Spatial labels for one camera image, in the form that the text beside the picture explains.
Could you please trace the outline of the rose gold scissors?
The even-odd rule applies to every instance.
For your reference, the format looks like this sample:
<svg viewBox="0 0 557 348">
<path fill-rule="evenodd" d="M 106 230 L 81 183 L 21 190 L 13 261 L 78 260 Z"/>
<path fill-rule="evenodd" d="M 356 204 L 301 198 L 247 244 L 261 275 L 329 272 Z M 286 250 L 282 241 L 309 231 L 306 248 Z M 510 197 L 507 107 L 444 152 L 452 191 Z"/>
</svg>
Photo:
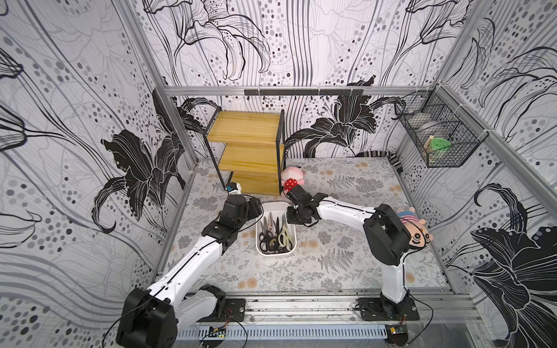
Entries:
<svg viewBox="0 0 557 348">
<path fill-rule="evenodd" d="M 277 224 L 272 213 L 268 216 L 268 230 L 273 234 L 274 239 L 278 237 Z"/>
</svg>

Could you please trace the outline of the black yellow handled scissors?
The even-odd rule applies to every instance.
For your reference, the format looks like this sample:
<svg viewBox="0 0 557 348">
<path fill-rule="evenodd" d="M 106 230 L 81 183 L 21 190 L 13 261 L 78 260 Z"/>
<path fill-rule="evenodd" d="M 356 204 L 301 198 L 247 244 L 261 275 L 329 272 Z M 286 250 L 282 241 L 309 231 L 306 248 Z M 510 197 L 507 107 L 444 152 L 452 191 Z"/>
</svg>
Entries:
<svg viewBox="0 0 557 348">
<path fill-rule="evenodd" d="M 276 239 L 274 232 L 269 229 L 267 219 L 264 217 L 261 223 L 261 231 L 258 235 L 259 248 L 261 252 L 270 254 L 276 250 Z"/>
</svg>

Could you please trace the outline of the cream handled scissors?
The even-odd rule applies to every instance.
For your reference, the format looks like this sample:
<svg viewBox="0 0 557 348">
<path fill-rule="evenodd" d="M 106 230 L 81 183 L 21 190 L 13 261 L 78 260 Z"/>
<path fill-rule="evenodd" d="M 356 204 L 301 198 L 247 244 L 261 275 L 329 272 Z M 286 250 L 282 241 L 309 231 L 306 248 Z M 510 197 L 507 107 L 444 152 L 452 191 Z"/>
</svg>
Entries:
<svg viewBox="0 0 557 348">
<path fill-rule="evenodd" d="M 294 242 L 290 236 L 285 215 L 281 219 L 281 224 L 278 232 L 278 245 L 280 249 L 286 250 L 287 252 L 290 252 L 294 247 Z"/>
</svg>

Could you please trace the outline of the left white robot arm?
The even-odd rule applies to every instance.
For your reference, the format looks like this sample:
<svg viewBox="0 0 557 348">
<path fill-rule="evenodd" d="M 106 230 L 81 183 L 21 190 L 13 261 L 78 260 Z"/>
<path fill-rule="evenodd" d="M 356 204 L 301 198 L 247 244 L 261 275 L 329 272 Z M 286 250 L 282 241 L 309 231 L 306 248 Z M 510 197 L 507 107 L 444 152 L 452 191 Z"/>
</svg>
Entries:
<svg viewBox="0 0 557 348">
<path fill-rule="evenodd" d="M 261 201 L 246 194 L 231 194 L 220 215 L 202 231 L 193 248 L 170 271 L 147 289 L 127 297 L 115 323 L 115 342 L 122 347 L 172 347 L 181 329 L 202 319 L 227 320 L 226 294 L 206 285 L 191 288 L 205 270 L 237 240 L 246 222 L 263 216 Z"/>
</svg>

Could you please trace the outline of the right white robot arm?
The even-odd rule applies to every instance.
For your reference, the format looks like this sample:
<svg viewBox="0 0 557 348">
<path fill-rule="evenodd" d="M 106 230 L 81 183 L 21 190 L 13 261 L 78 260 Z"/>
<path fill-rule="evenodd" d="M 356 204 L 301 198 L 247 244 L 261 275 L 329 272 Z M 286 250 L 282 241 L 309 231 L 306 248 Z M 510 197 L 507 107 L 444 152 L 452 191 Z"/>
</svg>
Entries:
<svg viewBox="0 0 557 348">
<path fill-rule="evenodd" d="M 293 204 L 287 208 L 288 223 L 310 227 L 320 220 L 331 220 L 363 232 L 371 254 L 381 263 L 381 297 L 393 305 L 405 300 L 403 258 L 409 250 L 410 232 L 390 206 L 358 206 L 326 194 L 313 196 L 300 186 L 286 196 Z"/>
</svg>

